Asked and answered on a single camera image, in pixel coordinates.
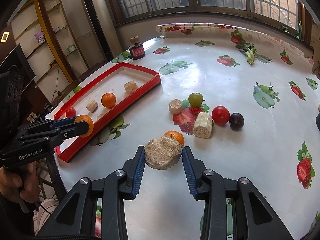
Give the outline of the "left hand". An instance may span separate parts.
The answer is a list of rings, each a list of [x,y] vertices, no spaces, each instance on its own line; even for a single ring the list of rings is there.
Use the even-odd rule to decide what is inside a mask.
[[[20,197],[29,203],[39,200],[40,188],[39,179],[36,175],[36,163],[27,165],[27,174],[24,179],[19,175],[9,172],[1,167],[1,195],[12,202],[18,202],[18,198],[13,192],[14,188],[22,188]]]

